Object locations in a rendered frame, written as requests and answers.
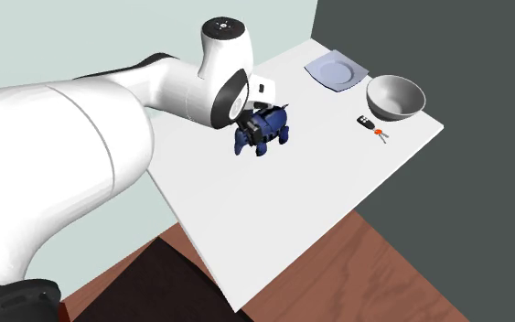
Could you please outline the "blue toy figure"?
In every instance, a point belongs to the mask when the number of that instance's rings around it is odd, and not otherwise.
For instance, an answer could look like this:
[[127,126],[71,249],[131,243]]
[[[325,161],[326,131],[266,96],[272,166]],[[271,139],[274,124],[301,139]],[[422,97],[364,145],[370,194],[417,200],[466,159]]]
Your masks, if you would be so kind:
[[238,128],[234,136],[234,153],[238,156],[242,149],[255,146],[255,154],[263,156],[267,152],[267,144],[279,139],[279,144],[285,144],[289,139],[289,126],[285,105],[261,109],[257,112],[244,111],[237,120]]

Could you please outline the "black key fob with keys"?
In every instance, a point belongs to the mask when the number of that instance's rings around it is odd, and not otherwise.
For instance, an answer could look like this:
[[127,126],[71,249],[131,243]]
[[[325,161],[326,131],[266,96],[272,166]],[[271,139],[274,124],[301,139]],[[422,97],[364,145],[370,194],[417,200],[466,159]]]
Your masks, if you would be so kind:
[[374,122],[372,122],[369,118],[367,118],[364,115],[361,115],[357,122],[367,128],[368,130],[371,130],[373,133],[375,133],[384,144],[386,144],[386,139],[388,138],[388,135],[382,131],[382,129],[377,128]]

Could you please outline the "dark robot stand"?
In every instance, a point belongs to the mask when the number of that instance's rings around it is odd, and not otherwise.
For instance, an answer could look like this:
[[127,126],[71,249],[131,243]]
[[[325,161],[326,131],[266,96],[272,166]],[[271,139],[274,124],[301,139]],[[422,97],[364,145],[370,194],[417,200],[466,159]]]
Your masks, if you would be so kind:
[[157,238],[73,322],[254,322],[193,262]]

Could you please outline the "pale blue square plate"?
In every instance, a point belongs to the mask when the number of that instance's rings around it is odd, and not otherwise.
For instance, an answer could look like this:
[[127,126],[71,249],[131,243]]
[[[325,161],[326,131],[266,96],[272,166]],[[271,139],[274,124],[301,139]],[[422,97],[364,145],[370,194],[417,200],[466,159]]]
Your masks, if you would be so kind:
[[369,74],[367,69],[335,49],[309,62],[305,70],[318,83],[335,92],[355,86]]

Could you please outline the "grey bowl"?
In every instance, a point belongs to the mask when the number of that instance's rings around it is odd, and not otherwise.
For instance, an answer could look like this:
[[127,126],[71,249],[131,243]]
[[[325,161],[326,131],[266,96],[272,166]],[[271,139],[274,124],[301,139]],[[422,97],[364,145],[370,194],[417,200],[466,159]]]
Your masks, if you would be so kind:
[[398,75],[380,75],[367,83],[366,101],[377,118],[395,122],[422,111],[426,96],[412,80]]

